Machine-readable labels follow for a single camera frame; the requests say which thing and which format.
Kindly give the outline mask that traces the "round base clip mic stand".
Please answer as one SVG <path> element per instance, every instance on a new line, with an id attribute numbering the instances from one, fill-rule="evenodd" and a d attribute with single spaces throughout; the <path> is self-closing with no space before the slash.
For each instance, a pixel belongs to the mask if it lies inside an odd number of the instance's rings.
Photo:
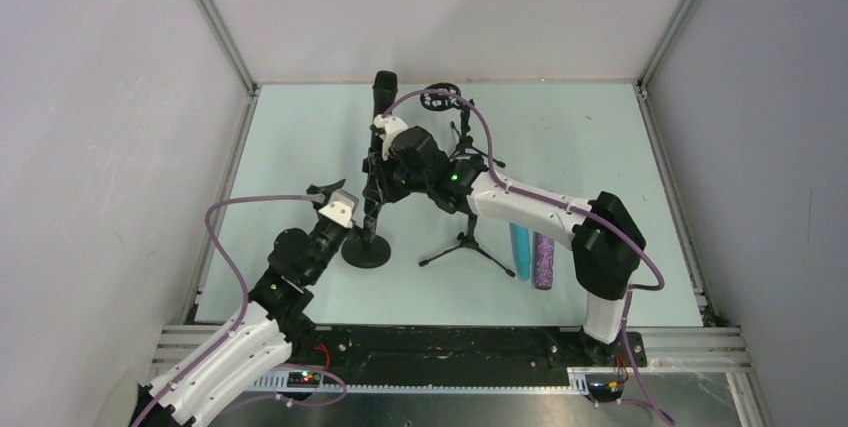
<path id="1" fill-rule="evenodd" d="M 374 269 L 385 265 L 391 256 L 389 242 L 377 234 L 377 222 L 384 205 L 381 181 L 381 153 L 369 149 L 363 162 L 367 179 L 363 189 L 363 222 L 342 246 L 343 260 L 360 269 Z"/>

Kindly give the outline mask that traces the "black microphone orange end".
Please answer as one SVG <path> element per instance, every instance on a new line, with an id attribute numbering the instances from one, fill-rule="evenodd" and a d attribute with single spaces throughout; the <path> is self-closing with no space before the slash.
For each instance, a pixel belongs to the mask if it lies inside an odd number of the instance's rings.
<path id="1" fill-rule="evenodd" d="M 397 74 L 387 70 L 378 71 L 372 84 L 373 109 L 371 119 L 384 114 L 395 102 L 397 92 Z"/>

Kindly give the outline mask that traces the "tripod stand with double clamp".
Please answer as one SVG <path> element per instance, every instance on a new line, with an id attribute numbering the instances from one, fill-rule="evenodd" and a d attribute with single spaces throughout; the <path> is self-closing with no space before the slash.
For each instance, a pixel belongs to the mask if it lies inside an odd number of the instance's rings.
<path id="1" fill-rule="evenodd" d="M 434 261 L 436 261 L 436 260 L 438 260 L 442 257 L 445 257 L 450 253 L 453 253 L 453 252 L 460 250 L 460 249 L 465 249 L 465 250 L 476 252 L 477 254 L 482 256 L 483 258 L 491 261 L 498 268 L 503 270 L 506 273 L 506 275 L 509 276 L 510 278 L 516 278 L 517 274 L 514 270 L 512 270 L 511 268 L 508 268 L 504 263 L 502 263 L 501 261 L 499 261 L 498 259 L 493 257 L 491 254 L 489 254 L 481 246 L 481 244 L 478 242 L 478 240 L 475 236 L 477 224 L 478 224 L 478 216 L 475 215 L 475 214 L 468 214 L 467 215 L 466 229 L 463 232 L 458 233 L 458 235 L 456 237 L 457 243 L 453 247 L 450 247 L 450 248 L 448 248 L 448 249 L 446 249 L 446 250 L 444 250 L 444 251 L 442 251 L 442 252 L 440 252 L 440 253 L 432 256 L 432 257 L 425 258 L 425 259 L 419 261 L 418 266 L 419 267 L 428 266 L 432 262 L 434 262 Z"/>

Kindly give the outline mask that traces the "teal blue microphone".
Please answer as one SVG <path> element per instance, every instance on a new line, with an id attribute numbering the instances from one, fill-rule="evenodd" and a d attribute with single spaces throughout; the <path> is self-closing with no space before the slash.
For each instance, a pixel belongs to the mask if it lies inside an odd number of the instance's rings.
<path id="1" fill-rule="evenodd" d="M 521 280 L 529 280 L 533 264 L 530 233 L 526 227 L 514 223 L 509 228 L 516 272 Z"/>

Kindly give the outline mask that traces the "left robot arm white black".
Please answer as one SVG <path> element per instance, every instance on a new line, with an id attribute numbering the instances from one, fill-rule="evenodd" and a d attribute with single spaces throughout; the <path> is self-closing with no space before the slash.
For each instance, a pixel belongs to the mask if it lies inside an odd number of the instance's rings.
<path id="1" fill-rule="evenodd" d="M 314 227 L 282 231 L 254 287 L 233 272 L 239 308 L 184 360 L 139 387 L 131 425 L 209 425 L 258 378 L 290 359 L 314 330 L 304 313 L 314 297 L 309 289 L 355 231 L 358 200 L 343 181 L 311 185 L 298 198 L 312 204 Z"/>

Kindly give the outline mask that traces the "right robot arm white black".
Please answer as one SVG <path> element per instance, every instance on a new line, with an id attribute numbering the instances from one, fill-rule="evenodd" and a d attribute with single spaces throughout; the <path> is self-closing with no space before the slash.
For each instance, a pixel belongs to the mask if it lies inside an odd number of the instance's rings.
<path id="1" fill-rule="evenodd" d="M 452 159 L 420 126 L 374 127 L 364 163 L 375 223 L 378 210 L 411 194 L 440 210 L 493 218 L 526 227 L 568 248 L 578 284 L 587 293 L 579 338 L 601 363 L 622 350 L 625 297 L 646 240 L 623 202 L 609 192 L 594 199 L 557 196 L 503 180 L 481 156 Z"/>

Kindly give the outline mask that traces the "purple glitter microphone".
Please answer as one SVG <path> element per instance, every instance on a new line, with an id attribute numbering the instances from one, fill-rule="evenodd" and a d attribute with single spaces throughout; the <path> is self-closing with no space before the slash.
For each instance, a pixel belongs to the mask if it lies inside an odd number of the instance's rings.
<path id="1" fill-rule="evenodd" d="M 554 281 L 555 242 L 540 233 L 533 237 L 533 285 L 538 290 L 550 290 Z"/>

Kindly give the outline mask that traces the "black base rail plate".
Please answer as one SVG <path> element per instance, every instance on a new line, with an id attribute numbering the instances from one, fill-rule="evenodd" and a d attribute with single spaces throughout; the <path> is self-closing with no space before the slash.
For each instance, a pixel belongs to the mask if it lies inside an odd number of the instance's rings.
<path id="1" fill-rule="evenodd" d="M 629 366 L 623 347 L 593 347 L 558 327 L 318 327 L 296 347 L 295 370 L 263 387 L 349 389 L 570 387 L 569 370 Z"/>

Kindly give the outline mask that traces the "left aluminium frame post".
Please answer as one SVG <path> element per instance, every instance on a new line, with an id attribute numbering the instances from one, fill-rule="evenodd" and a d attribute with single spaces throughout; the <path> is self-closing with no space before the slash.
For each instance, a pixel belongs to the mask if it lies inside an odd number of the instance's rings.
<path id="1" fill-rule="evenodd" d="M 215 0 L 194 1 L 239 84 L 248 96 L 253 96 L 257 90 L 257 82 L 250 73 L 247 63 Z"/>

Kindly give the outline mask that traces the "aluminium frame post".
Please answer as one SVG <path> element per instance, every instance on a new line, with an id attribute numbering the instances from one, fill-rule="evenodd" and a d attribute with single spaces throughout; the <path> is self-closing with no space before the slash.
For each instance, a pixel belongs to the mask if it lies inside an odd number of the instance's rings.
<path id="1" fill-rule="evenodd" d="M 666 23 L 659 40 L 652 49 L 636 85 L 643 98 L 648 96 L 650 84 L 656 77 L 674 43 L 683 32 L 700 0 L 679 0 Z"/>
<path id="2" fill-rule="evenodd" d="M 253 96 L 257 90 L 257 82 L 250 73 L 247 63 L 215 0 L 194 1 L 239 84 L 248 96 Z"/>

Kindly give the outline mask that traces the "right aluminium frame post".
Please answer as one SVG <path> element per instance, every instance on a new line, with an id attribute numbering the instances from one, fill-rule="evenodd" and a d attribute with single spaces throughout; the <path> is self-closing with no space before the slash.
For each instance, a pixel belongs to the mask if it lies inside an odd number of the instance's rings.
<path id="1" fill-rule="evenodd" d="M 650 84 L 656 77 L 674 43 L 683 32 L 700 0 L 679 0 L 666 23 L 659 40 L 652 49 L 636 85 L 643 98 L 648 96 Z"/>

